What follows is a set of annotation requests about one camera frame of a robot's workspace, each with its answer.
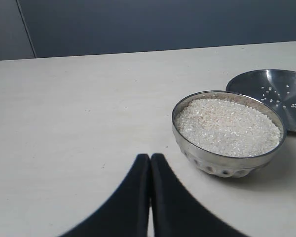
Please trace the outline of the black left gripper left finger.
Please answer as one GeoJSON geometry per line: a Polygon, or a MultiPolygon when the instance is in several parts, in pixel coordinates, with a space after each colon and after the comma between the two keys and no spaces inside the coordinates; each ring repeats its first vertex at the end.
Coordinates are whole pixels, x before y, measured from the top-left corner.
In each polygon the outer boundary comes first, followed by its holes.
{"type": "Polygon", "coordinates": [[[110,198],[64,237],[146,237],[150,205],[150,159],[136,156],[110,198]]]}

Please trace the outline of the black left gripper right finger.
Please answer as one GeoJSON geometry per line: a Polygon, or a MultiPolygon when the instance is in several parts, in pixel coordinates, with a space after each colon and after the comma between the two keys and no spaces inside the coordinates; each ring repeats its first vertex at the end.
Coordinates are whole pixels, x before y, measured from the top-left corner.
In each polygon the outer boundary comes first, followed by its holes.
{"type": "Polygon", "coordinates": [[[163,154],[151,156],[156,237],[244,237],[201,205],[182,185],[163,154]]]}

